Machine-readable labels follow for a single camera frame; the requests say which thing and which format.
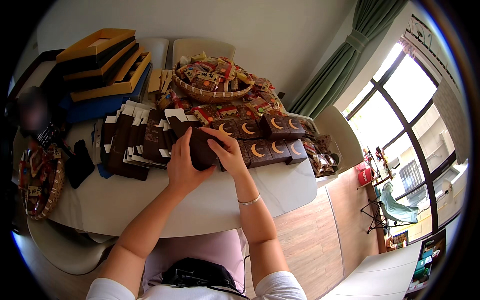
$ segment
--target crescent moon logo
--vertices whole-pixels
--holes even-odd
[[[247,129],[247,123],[244,123],[241,128],[243,129],[243,131],[245,131],[246,134],[254,134],[254,132],[251,132]]]
[[[295,153],[296,155],[301,155],[301,153],[299,153],[299,152],[297,152],[297,151],[295,150],[294,145],[295,145],[295,144],[292,144],[292,146],[290,147],[290,148],[292,148],[293,153]]]
[[[272,125],[273,125],[273,127],[277,128],[277,129],[283,129],[282,126],[278,126],[278,125],[275,123],[275,118],[272,118]]]
[[[276,145],[275,145],[275,143],[276,143],[276,142],[273,142],[273,143],[272,143],[272,148],[273,148],[273,151],[277,152],[278,154],[282,154],[282,153],[283,153],[283,151],[280,151],[280,150],[278,150],[278,149],[276,148]]]
[[[220,126],[218,127],[218,130],[221,131],[221,132],[223,132],[223,133],[226,134],[226,135],[232,135],[233,132],[232,132],[232,133],[226,132],[226,131],[223,129],[223,125],[225,125],[225,123],[220,124]]]
[[[253,145],[252,145],[252,153],[253,153],[253,155],[258,156],[258,157],[264,157],[265,154],[260,154],[260,153],[258,153],[258,152],[257,152],[257,149],[255,149],[255,146],[257,146],[257,144],[253,144]]]
[[[293,126],[292,124],[292,119],[288,120],[288,124],[293,128],[293,129],[298,129],[298,127]]]

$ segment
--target person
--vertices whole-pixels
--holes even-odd
[[[275,224],[243,162],[237,140],[217,130],[201,130],[224,143],[221,147],[208,140],[235,181],[243,232],[159,240],[173,209],[215,170],[213,166],[197,171],[192,166],[189,128],[172,147],[168,186],[126,227],[87,299],[136,299],[142,274],[142,299],[244,299],[242,237],[250,249],[255,299],[306,299],[289,271]]]

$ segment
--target black window frame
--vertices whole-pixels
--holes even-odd
[[[407,195],[415,192],[417,189],[421,188],[422,186],[426,185],[427,186],[427,196],[430,201],[430,209],[432,213],[432,232],[419,238],[416,239],[416,242],[418,240],[422,240],[425,237],[429,235],[434,235],[437,232],[439,232],[441,229],[443,229],[448,223],[450,223],[453,219],[455,219],[460,211],[455,213],[447,222],[444,224],[438,224],[438,207],[437,207],[437,200],[435,197],[435,190],[433,188],[433,182],[439,178],[447,169],[450,168],[450,166],[456,161],[456,154],[455,151],[445,160],[439,167],[437,167],[434,171],[430,172],[428,164],[427,164],[427,159],[425,155],[423,154],[422,148],[420,146],[420,143],[413,132],[413,126],[417,124],[417,122],[420,120],[421,117],[425,115],[425,113],[432,107],[433,105],[433,99],[430,99],[427,104],[425,105],[424,108],[416,115],[416,117],[409,123],[407,122],[407,119],[403,115],[402,111],[398,107],[398,105],[395,103],[395,101],[392,99],[392,97],[388,94],[388,92],[384,89],[385,83],[392,77],[393,73],[397,70],[398,66],[401,64],[403,59],[405,58],[407,54],[405,52],[401,52],[395,61],[393,62],[392,66],[385,72],[385,74],[380,78],[380,80],[377,82],[373,78],[370,80],[370,82],[373,84],[373,88],[371,91],[368,92],[368,94],[360,101],[360,103],[355,106],[355,108],[352,109],[352,111],[347,115],[346,119],[347,121],[350,121],[364,106],[367,104],[367,102],[371,99],[371,97],[378,91],[384,99],[387,101],[388,105],[392,108],[398,119],[400,120],[400,123],[403,126],[403,130],[396,135],[391,141],[389,141],[387,144],[385,144],[382,147],[382,150],[387,149],[389,146],[391,146],[395,141],[397,141],[403,134],[407,134],[410,141],[412,142],[413,149],[415,153],[417,154],[417,158],[419,159],[419,163],[424,175],[425,180],[418,184],[416,187],[413,189],[409,190],[408,192],[404,193],[403,195],[397,197],[395,200],[398,201],[401,198],[406,197]],[[414,58],[414,61],[420,66],[420,68],[427,74],[427,76],[430,78],[430,80],[433,82],[433,84],[438,88],[438,81],[435,79],[435,77],[432,75],[432,73],[425,67],[425,65],[418,59]]]

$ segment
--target white sleeve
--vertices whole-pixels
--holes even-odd
[[[253,300],[306,300],[307,296],[295,276],[286,271],[275,272],[260,280]]]
[[[114,280],[97,278],[92,282],[86,300],[135,300],[135,296]]]

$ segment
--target silver bangle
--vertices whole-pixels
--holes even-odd
[[[260,200],[260,193],[258,193],[258,197],[257,197],[255,200],[250,201],[250,202],[243,203],[243,202],[240,202],[240,201],[237,199],[237,201],[238,201],[238,203],[239,203],[240,205],[251,205],[251,204],[254,204],[255,202],[257,202],[258,200]]]

